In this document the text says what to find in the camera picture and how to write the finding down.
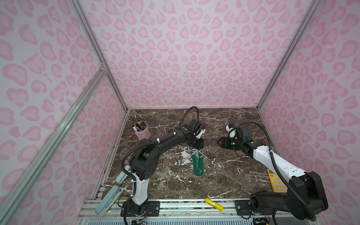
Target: shoe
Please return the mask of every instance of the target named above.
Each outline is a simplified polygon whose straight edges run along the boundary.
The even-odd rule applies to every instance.
[[[191,158],[193,159],[193,172],[197,178],[200,178],[204,175],[204,160],[203,160],[203,151],[196,148],[188,147],[190,151]]]

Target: brown marble surface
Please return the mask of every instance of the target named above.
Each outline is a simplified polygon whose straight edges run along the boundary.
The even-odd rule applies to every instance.
[[[185,112],[184,109],[146,109],[131,110],[125,129],[112,165],[103,197],[120,174],[120,162],[123,156],[135,148],[139,142],[134,134],[135,115],[149,124],[150,140],[167,134],[170,128],[175,128]],[[149,199],[184,199],[184,198],[248,198],[251,193],[259,190],[272,190],[267,168],[257,161],[248,158],[241,151],[237,156],[234,151],[221,149],[216,141],[227,135],[225,126],[229,123],[258,122],[262,120],[255,108],[241,109],[199,109],[200,122],[205,125],[204,138],[204,176],[196,178],[192,171],[191,157],[184,159],[180,146],[168,150],[160,157],[155,174],[150,178]],[[188,123],[196,118],[193,109],[185,119]],[[255,125],[250,125],[254,140],[267,143],[263,131]],[[130,178],[120,187],[128,192],[132,190]]]

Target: pen holder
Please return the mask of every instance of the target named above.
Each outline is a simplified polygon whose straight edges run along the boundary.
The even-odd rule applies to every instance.
[[[138,137],[139,140],[145,138],[148,139],[150,137],[150,131],[149,131],[149,127],[148,124],[146,124],[146,128],[142,131],[135,131],[135,135]]]

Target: wire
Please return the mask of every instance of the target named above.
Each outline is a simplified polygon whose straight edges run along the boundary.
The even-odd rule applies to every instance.
[[[120,196],[119,199],[117,200],[117,205],[118,205],[118,207],[121,207],[120,204],[119,204],[119,202],[120,202],[120,198],[122,198],[122,197],[128,197],[128,198],[129,198],[130,196],[129,196],[129,195]]]
[[[266,213],[267,213],[267,217],[268,219],[266,218],[266,213],[265,213],[265,219],[267,220],[267,223],[270,222],[270,215],[269,215],[269,212],[267,211],[267,209],[265,209]]]
[[[240,214],[240,216],[241,216],[243,219],[245,219],[245,220],[250,219],[250,218],[251,218],[251,212],[252,212],[252,210],[251,210],[250,206],[249,206],[249,210],[250,210],[250,215],[249,215],[249,217],[248,217],[248,218],[243,217],[243,215],[241,215],[241,214]]]
[[[172,137],[174,137],[174,136],[175,136],[175,134],[173,134],[172,136],[169,136],[169,137],[167,137],[167,138],[159,139],[159,142],[166,141],[166,140],[168,140],[168,139],[170,139],[170,138],[172,138]],[[137,146],[136,148],[134,148],[134,149],[131,150],[130,152],[126,153],[125,156],[124,156],[124,157],[122,158],[122,160],[121,160],[121,163],[120,163],[121,170],[122,170],[125,174],[127,174],[128,176],[130,176],[130,177],[132,178],[133,182],[134,182],[131,196],[126,200],[125,203],[123,203],[123,208],[124,208],[123,214],[124,214],[124,223],[125,223],[125,225],[128,225],[128,223],[127,223],[127,221],[126,221],[125,205],[127,205],[127,204],[129,203],[130,199],[136,194],[136,177],[135,177],[132,173],[130,173],[129,171],[127,171],[127,170],[125,169],[125,166],[124,166],[125,161],[126,161],[126,159],[127,159],[134,151],[138,150],[139,148],[142,148],[142,147],[145,147],[145,146],[148,146],[148,145],[152,145],[152,144],[154,144],[154,143],[155,143],[155,142],[149,142],[149,143],[144,143],[144,144],[141,144],[141,145]]]
[[[188,110],[186,110],[186,112],[185,112],[185,114],[184,114],[183,118],[181,119],[181,121],[180,121],[180,123],[179,123],[179,126],[181,126],[181,124],[183,123],[183,121],[184,121],[184,119],[185,119],[186,115],[187,115],[187,114],[189,113],[189,111],[190,111],[190,110],[192,110],[192,109],[196,109],[197,119],[198,119],[198,121],[199,121],[199,118],[200,118],[199,109],[198,109],[196,106],[192,106],[192,107],[190,107]]]
[[[273,167],[275,169],[276,174],[279,176],[279,178],[281,179],[281,181],[285,184],[286,187],[288,187],[288,190],[290,190],[295,196],[296,198],[301,202],[301,204],[305,207],[306,211],[310,214],[310,218],[307,218],[308,220],[311,221],[316,221],[316,215],[315,213],[310,209],[309,205],[304,201],[304,199],[302,199],[300,197],[300,195],[289,185],[289,183],[285,180],[285,178],[283,177],[283,175],[280,173],[276,163],[275,163],[275,159],[274,159],[274,154],[273,151],[270,151],[270,157],[271,157],[271,162],[273,163]]]
[[[149,211],[150,211],[150,209],[149,209],[149,208],[146,208],[146,215],[145,215],[142,219],[140,219],[140,220],[138,220],[138,221],[144,220],[144,219],[148,216]]]
[[[235,154],[236,154],[239,158],[243,158],[243,159],[248,159],[248,158],[249,158],[249,156],[240,156],[240,155],[238,154],[238,151],[235,151]]]
[[[296,198],[301,202],[301,204],[305,207],[306,211],[310,214],[310,218],[307,218],[308,220],[311,220],[311,221],[316,221],[316,215],[315,213],[311,210],[311,208],[309,207],[309,205],[304,201],[304,199],[302,199],[302,197],[289,185],[289,183],[285,180],[285,178],[282,176],[282,174],[280,173],[277,165],[276,165],[276,162],[275,162],[275,158],[274,158],[274,154],[273,154],[273,143],[271,142],[270,140],[270,137],[269,137],[269,134],[267,133],[267,131],[258,123],[255,123],[255,122],[245,122],[245,123],[242,123],[240,124],[239,126],[243,125],[243,124],[248,124],[248,123],[251,123],[251,124],[255,124],[257,126],[259,126],[263,132],[265,133],[266,135],[266,138],[267,138],[267,141],[269,142],[269,150],[270,150],[270,158],[271,158],[271,162],[273,164],[273,167],[275,169],[275,172],[276,174],[278,175],[278,177],[281,179],[281,181],[285,184],[285,186],[288,188],[288,190],[290,190],[295,196]]]
[[[278,223],[276,222],[276,219],[275,219],[276,211],[277,211],[277,209],[274,209],[274,210],[273,210],[273,214],[272,214],[272,218],[273,218],[274,225],[278,225]]]
[[[239,126],[244,125],[244,124],[248,124],[248,123],[255,124],[255,125],[257,125],[258,127],[260,127],[262,129],[262,131],[266,135],[267,141],[269,142],[269,149],[272,150],[273,149],[273,143],[271,142],[271,139],[270,139],[268,133],[266,132],[266,130],[260,124],[255,123],[255,122],[245,122],[245,123],[240,124]]]

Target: yellow calculator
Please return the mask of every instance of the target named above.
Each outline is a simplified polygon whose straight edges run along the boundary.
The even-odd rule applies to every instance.
[[[274,172],[270,169],[267,170],[267,173],[269,174],[271,186],[273,187],[274,192],[286,192],[288,190],[277,174],[274,174]]]

